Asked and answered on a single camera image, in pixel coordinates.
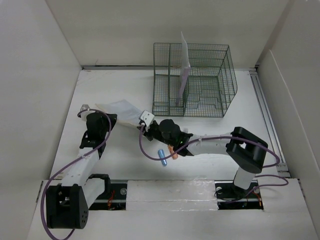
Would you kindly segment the white notebook booklet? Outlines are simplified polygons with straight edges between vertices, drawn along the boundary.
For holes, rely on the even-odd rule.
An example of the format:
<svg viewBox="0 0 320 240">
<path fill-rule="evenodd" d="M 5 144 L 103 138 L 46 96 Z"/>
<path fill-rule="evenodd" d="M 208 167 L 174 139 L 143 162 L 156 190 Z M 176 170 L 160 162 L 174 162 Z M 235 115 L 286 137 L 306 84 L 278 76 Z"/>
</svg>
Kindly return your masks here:
<svg viewBox="0 0 320 240">
<path fill-rule="evenodd" d="M 125 99 L 108 104 L 96 103 L 95 106 L 107 114 L 116 114 L 120 125 L 130 128 L 139 126 L 142 111 Z"/>
</svg>

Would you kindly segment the clear zip pouch purple zipper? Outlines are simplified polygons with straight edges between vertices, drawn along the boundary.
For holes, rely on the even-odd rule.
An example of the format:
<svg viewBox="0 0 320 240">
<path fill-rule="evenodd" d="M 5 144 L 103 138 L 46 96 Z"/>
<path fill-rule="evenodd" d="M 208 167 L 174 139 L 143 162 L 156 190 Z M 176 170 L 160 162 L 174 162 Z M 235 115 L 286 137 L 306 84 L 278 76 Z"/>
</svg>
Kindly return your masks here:
<svg viewBox="0 0 320 240">
<path fill-rule="evenodd" d="M 186 83 L 188 80 L 188 76 L 191 70 L 190 60 L 189 60 L 189 52 L 188 52 L 188 44 L 184 38 L 183 32 L 180 32 L 181 36 L 181 67 L 180 67 L 180 88 L 178 91 L 178 97 L 175 101 L 175 105 L 178 106 L 181 99 L 183 98 L 183 93 L 185 91 Z"/>
</svg>

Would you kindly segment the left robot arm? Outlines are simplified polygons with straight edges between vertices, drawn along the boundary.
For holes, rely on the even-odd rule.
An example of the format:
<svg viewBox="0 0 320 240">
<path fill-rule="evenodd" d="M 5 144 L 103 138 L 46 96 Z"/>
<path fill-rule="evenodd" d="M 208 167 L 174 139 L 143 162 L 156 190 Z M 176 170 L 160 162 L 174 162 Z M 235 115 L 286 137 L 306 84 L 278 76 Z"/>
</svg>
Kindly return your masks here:
<svg viewBox="0 0 320 240">
<path fill-rule="evenodd" d="M 86 131 L 79 146 L 79 160 L 68 169 L 61 182 L 45 192 L 46 226 L 49 229 L 83 229 L 94 201 L 111 194 L 108 174 L 93 174 L 101 159 L 106 137 L 117 122 L 116 114 L 94 111 L 85 117 Z"/>
</svg>

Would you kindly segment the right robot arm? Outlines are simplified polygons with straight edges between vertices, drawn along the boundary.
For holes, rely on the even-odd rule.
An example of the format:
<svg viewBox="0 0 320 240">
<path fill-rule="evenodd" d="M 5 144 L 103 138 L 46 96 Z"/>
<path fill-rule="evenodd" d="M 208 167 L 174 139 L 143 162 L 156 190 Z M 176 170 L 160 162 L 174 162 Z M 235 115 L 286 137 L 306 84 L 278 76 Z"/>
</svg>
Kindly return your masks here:
<svg viewBox="0 0 320 240">
<path fill-rule="evenodd" d="M 243 127 L 237 126 L 232 132 L 222 135 L 196 135 L 181 130 L 172 119 L 151 123 L 140 120 L 139 146 L 142 153 L 142 137 L 149 141 L 157 140 L 171 146 L 173 155 L 197 156 L 202 154 L 230 156 L 238 165 L 231 184 L 231 191 L 237 197 L 249 192 L 250 184 L 256 174 L 263 170 L 268 144 Z"/>
</svg>

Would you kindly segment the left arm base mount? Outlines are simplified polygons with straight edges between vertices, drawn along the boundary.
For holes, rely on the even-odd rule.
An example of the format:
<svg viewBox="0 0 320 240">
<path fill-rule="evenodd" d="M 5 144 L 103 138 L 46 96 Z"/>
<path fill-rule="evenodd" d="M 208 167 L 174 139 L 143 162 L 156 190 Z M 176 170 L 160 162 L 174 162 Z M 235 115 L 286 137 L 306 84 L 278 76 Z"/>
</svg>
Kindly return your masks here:
<svg viewBox="0 0 320 240">
<path fill-rule="evenodd" d="M 104 192 L 90 206 L 90 211 L 120 211 L 126 209 L 127 180 L 112 180 L 108 174 L 91 174 L 89 179 L 101 179 L 104 182 Z"/>
</svg>

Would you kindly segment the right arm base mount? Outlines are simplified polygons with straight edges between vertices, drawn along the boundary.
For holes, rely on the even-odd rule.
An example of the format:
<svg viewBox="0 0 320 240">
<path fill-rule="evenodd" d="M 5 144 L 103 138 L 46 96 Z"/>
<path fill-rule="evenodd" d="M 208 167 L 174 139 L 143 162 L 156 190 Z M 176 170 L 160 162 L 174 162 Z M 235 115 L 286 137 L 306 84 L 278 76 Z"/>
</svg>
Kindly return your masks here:
<svg viewBox="0 0 320 240">
<path fill-rule="evenodd" d="M 263 201 L 257 182 L 252 182 L 248 189 L 235 186 L 232 182 L 216 182 L 214 196 L 218 210 L 263 210 Z"/>
</svg>

